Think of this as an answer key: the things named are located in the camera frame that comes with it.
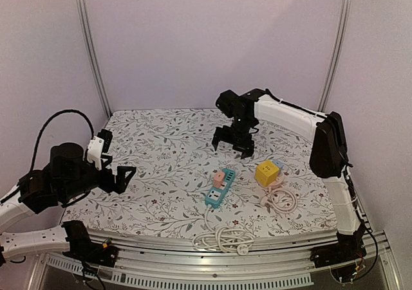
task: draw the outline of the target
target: yellow cube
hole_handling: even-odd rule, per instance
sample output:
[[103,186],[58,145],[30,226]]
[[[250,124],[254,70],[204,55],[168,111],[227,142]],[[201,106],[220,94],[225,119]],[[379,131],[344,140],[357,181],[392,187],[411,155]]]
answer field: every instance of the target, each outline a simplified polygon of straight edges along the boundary
[[267,187],[277,179],[280,169],[270,160],[262,162],[256,168],[255,180],[263,187]]

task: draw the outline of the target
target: power strip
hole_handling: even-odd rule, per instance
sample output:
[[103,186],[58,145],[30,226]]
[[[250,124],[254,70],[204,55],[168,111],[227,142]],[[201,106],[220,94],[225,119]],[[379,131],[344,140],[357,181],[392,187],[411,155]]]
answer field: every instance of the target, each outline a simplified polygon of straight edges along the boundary
[[226,196],[229,191],[230,186],[232,185],[236,173],[233,170],[224,168],[222,170],[225,173],[225,179],[223,180],[220,188],[212,187],[206,195],[205,204],[206,206],[211,206],[214,209],[217,209],[223,198]]

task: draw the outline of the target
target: pink plug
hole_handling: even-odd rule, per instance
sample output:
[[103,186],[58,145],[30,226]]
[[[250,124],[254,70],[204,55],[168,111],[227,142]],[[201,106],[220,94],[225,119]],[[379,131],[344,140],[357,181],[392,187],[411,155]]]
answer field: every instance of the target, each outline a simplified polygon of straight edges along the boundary
[[225,179],[225,173],[223,171],[218,171],[213,178],[213,187],[222,189],[222,187],[224,188],[224,186],[222,186],[223,184],[223,180]]

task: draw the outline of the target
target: metal rail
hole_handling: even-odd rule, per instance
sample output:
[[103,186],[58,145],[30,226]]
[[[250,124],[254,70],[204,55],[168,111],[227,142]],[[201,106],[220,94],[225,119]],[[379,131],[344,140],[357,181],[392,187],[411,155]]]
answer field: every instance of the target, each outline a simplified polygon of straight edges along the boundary
[[88,52],[91,71],[95,79],[98,97],[100,98],[100,103],[102,104],[105,115],[108,118],[110,118],[110,116],[113,114],[113,111],[110,108],[109,98],[106,94],[106,90],[103,84],[102,74],[98,66],[95,46],[93,44],[93,38],[91,36],[88,11],[86,8],[86,0],[76,0],[76,2],[77,2],[77,10],[79,11],[80,24],[82,26],[84,42],[86,43],[86,50]]
[[321,100],[319,102],[319,106],[317,107],[317,110],[320,112],[325,112],[326,104],[328,103],[330,91],[332,89],[333,80],[335,78],[337,66],[339,63],[339,57],[341,56],[346,26],[348,24],[350,3],[351,0],[342,0],[341,16],[339,17],[339,27],[337,30],[335,45],[333,47],[332,59],[330,61],[326,81],[323,87]]

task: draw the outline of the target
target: floral patterned mattress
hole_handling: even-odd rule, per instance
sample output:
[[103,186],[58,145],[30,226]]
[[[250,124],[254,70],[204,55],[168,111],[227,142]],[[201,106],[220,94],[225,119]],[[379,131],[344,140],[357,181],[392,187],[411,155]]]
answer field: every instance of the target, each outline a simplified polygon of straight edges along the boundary
[[[240,159],[227,143],[221,142],[216,152],[211,145],[215,128],[230,123],[217,109],[117,111],[106,127],[113,132],[108,153],[112,167],[134,165],[138,172],[122,195],[96,188],[69,207],[62,220],[76,219],[88,228],[125,235],[190,239],[205,230],[205,194],[214,173],[227,167],[236,171],[236,178],[221,206],[209,214],[211,224],[244,228],[257,237],[336,227],[328,193],[309,168],[308,140],[261,122],[253,136],[254,155]],[[293,213],[259,204],[265,190],[256,183],[254,171],[267,159],[285,164],[283,186],[298,202]]]

